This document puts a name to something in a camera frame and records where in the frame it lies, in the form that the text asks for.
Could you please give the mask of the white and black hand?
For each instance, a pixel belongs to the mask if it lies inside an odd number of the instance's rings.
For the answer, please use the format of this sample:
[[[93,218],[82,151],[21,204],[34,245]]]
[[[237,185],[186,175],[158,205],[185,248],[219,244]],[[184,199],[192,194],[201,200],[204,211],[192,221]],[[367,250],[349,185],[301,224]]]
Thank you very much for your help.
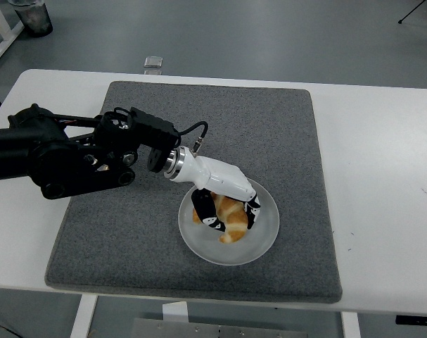
[[[228,197],[243,204],[247,228],[251,229],[260,213],[260,201],[248,178],[231,164],[204,156],[194,156],[181,146],[174,151],[164,167],[164,175],[173,182],[192,182],[196,186],[191,195],[194,210],[200,221],[216,230],[225,231],[226,222],[220,220],[212,194]]]

